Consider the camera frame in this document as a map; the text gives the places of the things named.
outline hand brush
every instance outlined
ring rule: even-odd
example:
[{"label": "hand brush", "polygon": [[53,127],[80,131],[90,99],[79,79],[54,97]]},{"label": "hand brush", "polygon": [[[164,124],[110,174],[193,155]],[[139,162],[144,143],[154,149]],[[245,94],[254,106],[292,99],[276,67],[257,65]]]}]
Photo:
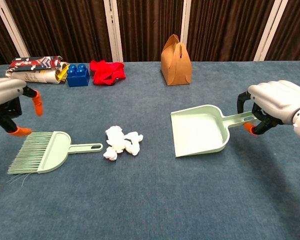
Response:
[{"label": "hand brush", "polygon": [[32,132],[28,135],[8,174],[48,173],[59,168],[68,154],[95,153],[103,149],[101,143],[71,144],[66,132]]}]

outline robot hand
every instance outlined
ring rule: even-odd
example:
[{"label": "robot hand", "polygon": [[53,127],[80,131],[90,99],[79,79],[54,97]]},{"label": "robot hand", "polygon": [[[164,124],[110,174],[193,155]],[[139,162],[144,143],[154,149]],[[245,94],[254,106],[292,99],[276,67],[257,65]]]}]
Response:
[{"label": "robot hand", "polygon": [[244,103],[253,100],[252,113],[261,122],[244,127],[253,135],[261,135],[277,125],[293,125],[300,136],[300,86],[286,80],[251,85],[237,99],[237,111],[243,113]]},{"label": "robot hand", "polygon": [[32,132],[30,128],[19,127],[12,121],[22,114],[20,95],[32,98],[36,115],[43,114],[42,100],[37,90],[31,89],[20,79],[0,78],[0,126],[13,136],[25,136]]}]

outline brush bristles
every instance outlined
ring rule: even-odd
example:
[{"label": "brush bristles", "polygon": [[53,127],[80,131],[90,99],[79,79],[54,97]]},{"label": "brush bristles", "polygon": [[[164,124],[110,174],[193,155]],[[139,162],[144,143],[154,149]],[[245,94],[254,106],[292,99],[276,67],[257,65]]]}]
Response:
[{"label": "brush bristles", "polygon": [[52,137],[52,132],[33,132],[12,161],[8,174],[36,173]]}]

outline green brush handle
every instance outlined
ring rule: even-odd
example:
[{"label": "green brush handle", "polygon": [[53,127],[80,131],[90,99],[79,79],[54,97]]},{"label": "green brush handle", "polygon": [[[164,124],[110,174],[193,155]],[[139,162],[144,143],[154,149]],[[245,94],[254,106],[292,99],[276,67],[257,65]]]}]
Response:
[{"label": "green brush handle", "polygon": [[88,144],[72,144],[69,147],[69,154],[83,154],[83,153],[96,153],[100,152],[104,146],[101,143],[88,143]]}]

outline folded cloth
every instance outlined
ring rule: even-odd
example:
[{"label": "folded cloth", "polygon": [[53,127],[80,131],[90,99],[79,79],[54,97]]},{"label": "folded cloth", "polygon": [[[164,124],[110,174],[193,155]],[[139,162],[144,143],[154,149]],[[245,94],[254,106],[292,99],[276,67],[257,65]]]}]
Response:
[{"label": "folded cloth", "polygon": [[94,72],[93,83],[95,85],[114,85],[115,80],[126,79],[125,65],[121,62],[107,63],[104,60],[90,62],[90,70]]}]

